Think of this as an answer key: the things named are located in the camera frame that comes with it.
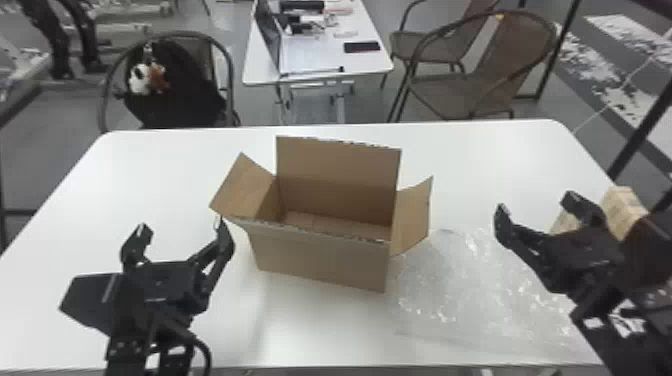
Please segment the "backpack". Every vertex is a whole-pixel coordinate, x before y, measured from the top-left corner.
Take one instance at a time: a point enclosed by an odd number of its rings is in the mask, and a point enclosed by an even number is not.
[[[207,128],[215,125],[226,109],[226,99],[215,82],[206,78],[202,66],[175,41],[151,42],[152,56],[165,67],[164,79],[170,87],[149,95],[131,92],[129,78],[133,68],[145,61],[145,46],[133,49],[126,59],[121,95],[124,104],[146,129]]]

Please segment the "smartphone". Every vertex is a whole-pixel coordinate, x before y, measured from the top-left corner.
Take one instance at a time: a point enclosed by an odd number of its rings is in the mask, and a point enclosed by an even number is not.
[[[380,51],[380,44],[378,42],[346,42],[343,43],[343,49],[346,54],[367,51]]]

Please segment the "laptop screen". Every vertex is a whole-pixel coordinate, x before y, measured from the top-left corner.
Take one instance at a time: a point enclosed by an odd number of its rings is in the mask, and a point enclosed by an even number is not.
[[[280,47],[282,45],[282,33],[273,17],[268,0],[258,0],[254,10],[254,19],[257,22],[261,36],[264,38],[268,52],[275,67],[280,70]]]

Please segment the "cardboard piece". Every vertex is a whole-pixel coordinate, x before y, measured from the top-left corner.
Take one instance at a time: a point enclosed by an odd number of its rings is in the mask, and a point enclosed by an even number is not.
[[[261,270],[385,291],[389,258],[427,237],[432,178],[397,191],[399,149],[276,146],[277,175],[241,153],[210,207],[248,233]]]
[[[630,187],[612,187],[602,198],[600,207],[607,216],[609,231],[622,241],[630,232],[632,226],[649,212],[635,195]],[[551,227],[551,234],[560,234],[577,230],[579,222],[573,215],[562,211]]]

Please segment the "laptop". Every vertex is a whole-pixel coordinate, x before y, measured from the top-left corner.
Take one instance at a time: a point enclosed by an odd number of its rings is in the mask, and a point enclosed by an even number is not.
[[[338,69],[334,67],[326,35],[306,37],[285,34],[281,22],[286,26],[287,21],[278,20],[268,0],[255,2],[254,19],[281,77]]]

